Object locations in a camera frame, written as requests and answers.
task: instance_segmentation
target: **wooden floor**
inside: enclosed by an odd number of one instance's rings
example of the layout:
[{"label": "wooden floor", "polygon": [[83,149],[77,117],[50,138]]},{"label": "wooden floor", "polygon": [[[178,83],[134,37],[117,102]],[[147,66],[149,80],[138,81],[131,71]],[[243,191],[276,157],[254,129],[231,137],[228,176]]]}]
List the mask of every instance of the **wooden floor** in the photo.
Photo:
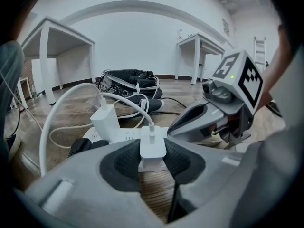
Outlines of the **wooden floor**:
[{"label": "wooden floor", "polygon": [[[163,97],[173,97],[185,105],[202,98],[201,83],[191,85],[190,81],[182,80],[160,80]],[[55,98],[59,97],[67,89],[54,92]],[[91,106],[94,97],[94,90],[81,89],[70,96],[56,115],[52,123],[52,129],[63,126],[77,126],[90,123],[90,116],[95,112]],[[164,111],[178,112],[183,111],[183,107],[172,100],[166,102]],[[28,100],[28,109],[43,125],[47,115],[51,110],[45,96],[35,100]],[[116,105],[117,115],[124,115],[133,112],[127,106]],[[155,124],[161,127],[168,127],[176,118],[175,115],[155,115],[152,117]],[[140,118],[132,121],[120,122],[121,127],[134,127]],[[5,125],[5,136],[9,136],[16,127],[18,112],[13,111],[8,114]],[[265,107],[256,115],[251,128],[250,141],[265,139],[269,134],[284,128],[284,121],[272,114]],[[66,130],[54,135],[54,140],[61,145],[70,146],[76,138],[82,137],[88,128]],[[21,113],[21,121],[17,131],[22,138],[21,147],[11,162],[11,169],[15,177],[15,185],[21,190],[25,190],[35,179],[40,177],[39,171],[39,140],[41,131],[37,124],[26,112]],[[48,141],[47,144],[47,166],[52,169],[67,158],[69,150],[56,147]],[[173,195],[174,180],[168,171],[147,172],[140,174],[142,185],[142,198],[147,205],[165,222],[171,199]]]}]

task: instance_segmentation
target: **person's arm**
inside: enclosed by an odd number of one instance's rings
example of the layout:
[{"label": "person's arm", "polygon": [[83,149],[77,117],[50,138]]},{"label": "person's arm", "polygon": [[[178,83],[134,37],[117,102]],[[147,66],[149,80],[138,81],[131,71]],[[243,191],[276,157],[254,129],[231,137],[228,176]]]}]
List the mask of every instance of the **person's arm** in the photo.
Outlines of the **person's arm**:
[{"label": "person's arm", "polygon": [[265,85],[257,111],[272,100],[269,91],[286,71],[293,58],[287,34],[282,25],[278,28],[278,34],[279,47],[276,49],[270,65],[262,73]]},{"label": "person's arm", "polygon": [[9,25],[7,31],[5,31],[5,37],[2,38],[0,45],[11,40],[17,40],[27,16],[38,1],[39,0],[27,0],[25,2],[25,4],[18,11],[14,20]]}]

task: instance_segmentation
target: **gray robot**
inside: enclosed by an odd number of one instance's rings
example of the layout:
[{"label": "gray robot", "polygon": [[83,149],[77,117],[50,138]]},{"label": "gray robot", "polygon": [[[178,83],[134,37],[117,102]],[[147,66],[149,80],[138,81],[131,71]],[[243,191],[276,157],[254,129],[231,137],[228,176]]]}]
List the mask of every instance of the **gray robot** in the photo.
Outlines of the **gray robot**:
[{"label": "gray robot", "polygon": [[[190,142],[212,130],[231,146],[248,137],[263,91],[263,80],[245,51],[223,58],[203,84],[203,98],[170,126],[163,158],[175,180],[174,197],[163,224],[140,195],[140,139],[76,154],[19,195],[48,227],[246,227],[271,209],[285,192],[297,165],[286,149],[297,130],[285,130],[245,153],[212,149]],[[274,147],[280,154],[274,157]]]}]

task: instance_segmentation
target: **white power adapter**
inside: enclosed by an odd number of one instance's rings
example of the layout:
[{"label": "white power adapter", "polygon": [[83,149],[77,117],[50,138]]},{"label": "white power adapter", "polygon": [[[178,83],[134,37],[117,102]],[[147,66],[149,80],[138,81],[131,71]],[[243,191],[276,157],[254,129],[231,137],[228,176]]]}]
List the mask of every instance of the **white power adapter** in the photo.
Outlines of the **white power adapter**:
[{"label": "white power adapter", "polygon": [[115,143],[118,137],[117,131],[120,129],[115,107],[112,104],[106,105],[105,99],[102,99],[102,101],[104,102],[101,107],[90,119],[101,139],[107,140],[109,143]]},{"label": "white power adapter", "polygon": [[162,171],[167,167],[163,157],[167,150],[163,138],[163,130],[158,126],[145,126],[141,128],[139,171]]},{"label": "white power adapter", "polygon": [[121,129],[114,105],[107,105],[103,97],[99,99],[99,102],[101,107],[91,116],[91,121],[100,139],[107,140],[109,143],[117,143],[140,138],[142,161],[139,164],[138,171],[167,170],[162,160],[167,153],[164,141],[167,128],[149,125],[141,129]]}]

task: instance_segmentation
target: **power strip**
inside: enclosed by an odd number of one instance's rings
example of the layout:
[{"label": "power strip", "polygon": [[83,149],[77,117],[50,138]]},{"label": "power strip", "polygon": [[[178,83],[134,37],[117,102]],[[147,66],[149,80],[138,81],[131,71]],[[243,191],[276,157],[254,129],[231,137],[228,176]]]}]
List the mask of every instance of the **power strip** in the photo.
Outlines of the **power strip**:
[{"label": "power strip", "polygon": [[140,139],[141,162],[139,172],[167,170],[163,157],[166,155],[164,138],[168,127],[144,126],[138,128],[120,128],[113,105],[99,108],[92,116],[91,127],[83,136],[92,143],[107,140],[110,144],[127,140]]}]

